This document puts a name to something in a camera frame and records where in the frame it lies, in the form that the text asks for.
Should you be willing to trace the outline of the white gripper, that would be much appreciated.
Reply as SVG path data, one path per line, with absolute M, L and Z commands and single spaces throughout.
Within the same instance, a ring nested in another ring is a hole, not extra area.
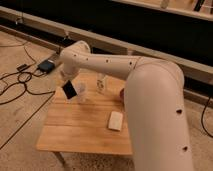
M 64 67 L 60 68 L 60 83 L 65 84 L 67 81 L 72 81 L 79 74 L 79 68 L 71 68 L 69 70 L 65 70 Z M 85 83 L 78 83 L 76 85 L 77 92 L 77 101 L 79 103 L 84 103 L 86 101 L 87 87 Z

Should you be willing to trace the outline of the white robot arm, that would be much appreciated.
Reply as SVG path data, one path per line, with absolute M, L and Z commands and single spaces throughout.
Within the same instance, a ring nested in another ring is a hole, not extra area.
M 125 82 L 135 171 L 194 171 L 184 74 L 177 64 L 146 56 L 94 54 L 85 41 L 64 48 L 60 59 L 67 79 L 85 68 Z

